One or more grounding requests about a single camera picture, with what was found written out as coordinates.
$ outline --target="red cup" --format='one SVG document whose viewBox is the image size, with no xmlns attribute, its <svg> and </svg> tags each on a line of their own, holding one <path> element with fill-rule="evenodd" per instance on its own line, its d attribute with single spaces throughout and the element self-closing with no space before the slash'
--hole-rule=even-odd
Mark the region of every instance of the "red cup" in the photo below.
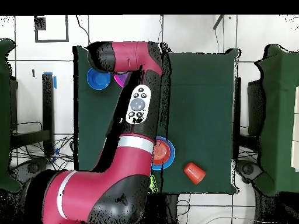
<svg viewBox="0 0 299 224">
<path fill-rule="evenodd" d="M 188 165 L 184 168 L 184 173 L 187 174 L 195 185 L 201 182 L 206 175 L 206 172 L 197 167 L 193 162 L 188 163 Z"/>
<path fill-rule="evenodd" d="M 169 159 L 171 155 L 171 149 L 166 142 L 157 140 L 157 144 L 154 146 L 153 154 L 154 154 L 153 164 L 161 165 L 162 163 L 165 163 Z"/>
</svg>

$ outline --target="white stripe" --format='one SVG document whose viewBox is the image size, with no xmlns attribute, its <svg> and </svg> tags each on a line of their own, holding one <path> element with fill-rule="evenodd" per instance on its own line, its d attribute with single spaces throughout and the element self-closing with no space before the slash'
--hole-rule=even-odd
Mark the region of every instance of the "white stripe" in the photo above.
<svg viewBox="0 0 299 224">
<path fill-rule="evenodd" d="M 138 136 L 121 136 L 118 147 L 132 147 L 143 149 L 150 154 L 152 154 L 152 151 L 154 150 L 154 144 L 151 141 L 145 138 L 140 138 Z"/>
<path fill-rule="evenodd" d="M 62 209 L 62 196 L 63 196 L 63 191 L 64 188 L 68 182 L 68 180 L 76 173 L 77 171 L 72 171 L 67 175 L 67 177 L 64 178 L 63 182 L 60 185 L 60 188 L 58 190 L 58 195 L 57 195 L 57 208 L 60 213 L 60 215 L 64 218 L 67 219 L 67 217 L 64 215 L 63 209 Z"/>
</svg>

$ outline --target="blue object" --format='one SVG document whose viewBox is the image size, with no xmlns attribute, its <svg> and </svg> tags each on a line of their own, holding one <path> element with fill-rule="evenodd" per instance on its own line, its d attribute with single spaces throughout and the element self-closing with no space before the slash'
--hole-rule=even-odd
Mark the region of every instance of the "blue object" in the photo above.
<svg viewBox="0 0 299 224">
<path fill-rule="evenodd" d="M 87 73 L 88 85 L 95 90 L 103 90 L 108 87 L 110 83 L 110 73 L 101 73 L 91 68 Z"/>
<path fill-rule="evenodd" d="M 53 77 L 53 84 L 54 84 L 54 88 L 57 88 L 57 80 L 56 80 L 56 76 Z"/>
<path fill-rule="evenodd" d="M 169 167 L 173 160 L 175 159 L 175 147 L 173 146 L 173 144 L 171 143 L 170 140 L 166 140 L 166 138 L 163 138 L 161 136 L 156 137 L 156 140 L 160 140 L 160 141 L 164 141 L 170 148 L 171 150 L 171 155 L 169 157 L 169 159 L 163 164 L 163 170 L 166 169 L 167 167 Z M 154 165 L 152 164 L 152 170 L 161 170 L 162 169 L 162 164 L 161 165 Z"/>
</svg>

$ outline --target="green fabric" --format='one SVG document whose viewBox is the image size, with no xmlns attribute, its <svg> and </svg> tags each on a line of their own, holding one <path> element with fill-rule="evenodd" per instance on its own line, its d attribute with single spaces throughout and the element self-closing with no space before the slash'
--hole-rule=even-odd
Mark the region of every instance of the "green fabric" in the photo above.
<svg viewBox="0 0 299 224">
<path fill-rule="evenodd" d="M 266 118 L 260 136 L 260 163 L 265 173 L 255 184 L 265 195 L 299 192 L 299 173 L 291 167 L 295 88 L 299 86 L 299 54 L 270 45 L 265 59 L 257 63 L 264 74 Z"/>
<path fill-rule="evenodd" d="M 99 160 L 106 131 L 112 119 L 121 87 L 111 78 L 105 90 L 92 89 L 87 83 L 91 66 L 87 50 L 77 47 L 79 64 L 79 169 L 90 171 Z"/>
<path fill-rule="evenodd" d="M 81 47 L 79 55 L 79 168 L 90 170 L 98 161 L 120 87 L 111 79 L 103 91 L 86 82 L 90 68 Z M 172 65 L 169 140 L 176 150 L 164 170 L 165 193 L 236 193 L 231 185 L 234 60 L 229 54 L 170 54 Z M 158 135 L 166 132 L 158 127 Z M 194 162 L 206 177 L 194 185 L 183 168 Z M 153 172 L 158 186 L 159 171 Z"/>
<path fill-rule="evenodd" d="M 21 183 L 13 179 L 8 172 L 11 143 L 11 71 L 6 56 L 14 48 L 15 44 L 11 40 L 0 40 L 0 189 L 12 193 L 22 188 Z"/>
<path fill-rule="evenodd" d="M 171 104 L 168 139 L 175 160 L 163 170 L 164 193 L 236 193 L 231 185 L 234 61 L 228 54 L 170 54 Z M 158 135 L 165 136 L 163 128 Z M 183 172 L 193 162 L 206 172 L 194 185 Z M 154 171 L 161 186 L 161 172 Z"/>
</svg>

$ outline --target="floor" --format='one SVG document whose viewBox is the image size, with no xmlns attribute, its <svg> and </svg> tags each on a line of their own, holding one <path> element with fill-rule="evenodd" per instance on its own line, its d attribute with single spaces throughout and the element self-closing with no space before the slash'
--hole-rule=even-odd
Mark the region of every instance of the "floor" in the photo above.
<svg viewBox="0 0 299 224">
<path fill-rule="evenodd" d="M 225 15 L 215 32 L 213 26 L 218 17 L 219 15 L 165 15 L 162 33 L 159 15 L 78 16 L 78 19 L 89 34 L 90 42 L 161 42 L 163 39 L 175 53 L 223 53 L 229 48 L 239 48 L 241 56 L 238 75 L 242 78 L 241 132 L 246 134 L 246 85 L 260 78 L 260 72 L 253 63 L 262 59 L 264 48 L 268 44 L 280 44 L 289 51 L 299 49 L 299 16 Z M 57 88 L 54 89 L 57 147 L 61 144 L 59 140 L 67 140 L 74 133 L 72 46 L 88 45 L 88 36 L 79 27 L 76 16 L 68 16 L 68 23 L 68 43 L 35 43 L 33 16 L 0 16 L 0 38 L 16 42 L 16 48 L 10 52 L 8 61 L 12 75 L 19 81 L 19 123 L 42 121 L 41 75 L 52 72 L 57 77 Z M 39 31 L 39 39 L 65 39 L 65 16 L 46 16 L 46 30 Z M 19 132 L 39 128 L 37 123 L 24 124 L 19 126 Z M 35 146 L 30 146 L 29 151 L 40 152 Z M 27 159 L 25 155 L 22 156 L 23 152 L 15 150 L 12 166 Z M 69 145 L 64 145 L 61 152 L 72 155 Z M 61 166 L 63 162 L 58 159 L 56 165 Z M 69 162 L 67 168 L 72 169 L 73 164 Z M 244 184 L 238 175 L 235 176 L 235 185 L 239 188 L 239 193 L 235 195 L 181 194 L 181 201 L 178 203 L 180 224 L 252 224 L 255 214 L 253 189 L 251 185 Z"/>
</svg>

